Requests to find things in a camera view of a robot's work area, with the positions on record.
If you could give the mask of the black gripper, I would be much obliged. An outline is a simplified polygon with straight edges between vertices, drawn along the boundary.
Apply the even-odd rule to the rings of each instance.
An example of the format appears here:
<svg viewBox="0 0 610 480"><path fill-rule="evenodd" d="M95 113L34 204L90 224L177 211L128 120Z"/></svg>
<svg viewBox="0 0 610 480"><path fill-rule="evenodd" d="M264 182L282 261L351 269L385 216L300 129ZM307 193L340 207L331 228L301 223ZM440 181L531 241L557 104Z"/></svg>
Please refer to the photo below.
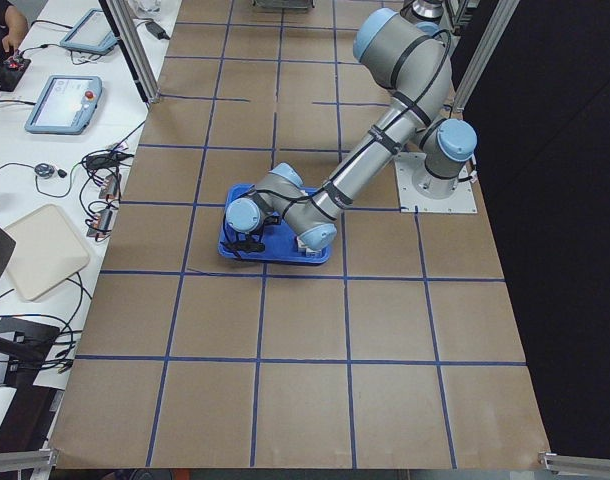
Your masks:
<svg viewBox="0 0 610 480"><path fill-rule="evenodd" d="M228 235L225 235L225 240L221 242L221 246L225 251L233 254L237 259L242 259L243 255L263 253L266 249L266 246L262 241L262 236L253 235L251 233L244 234L243 238L236 235L235 239L231 239Z"/></svg>

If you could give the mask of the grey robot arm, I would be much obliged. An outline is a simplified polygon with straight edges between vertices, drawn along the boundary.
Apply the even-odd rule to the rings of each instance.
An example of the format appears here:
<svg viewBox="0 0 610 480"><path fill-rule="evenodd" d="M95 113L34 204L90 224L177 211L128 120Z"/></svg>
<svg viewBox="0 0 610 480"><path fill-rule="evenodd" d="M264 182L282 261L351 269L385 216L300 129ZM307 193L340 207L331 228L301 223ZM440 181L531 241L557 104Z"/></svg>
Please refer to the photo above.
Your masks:
<svg viewBox="0 0 610 480"><path fill-rule="evenodd" d="M400 14L408 19L416 18L423 21L439 21L444 13L442 0L410 0L405 1Z"/></svg>
<svg viewBox="0 0 610 480"><path fill-rule="evenodd" d="M336 237L336 218L398 155L413 143L425 155L417 191L449 197L477 146L474 128L439 113L451 83L450 43L429 35L389 8L360 27L353 55L391 94L389 109L314 192L280 163L226 207L220 246L237 259L266 249L264 230L287 225L294 245L319 252Z"/></svg>

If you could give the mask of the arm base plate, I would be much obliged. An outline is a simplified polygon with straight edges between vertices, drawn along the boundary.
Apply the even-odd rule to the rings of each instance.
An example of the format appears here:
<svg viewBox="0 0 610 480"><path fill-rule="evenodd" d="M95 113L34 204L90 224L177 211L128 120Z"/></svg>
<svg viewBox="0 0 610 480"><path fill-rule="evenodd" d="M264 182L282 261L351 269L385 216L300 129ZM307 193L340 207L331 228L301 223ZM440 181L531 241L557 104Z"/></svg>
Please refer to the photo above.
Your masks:
<svg viewBox="0 0 610 480"><path fill-rule="evenodd" d="M426 169L426 155L403 152L394 158L400 210L406 213L477 214L467 168L453 179L439 179Z"/></svg>

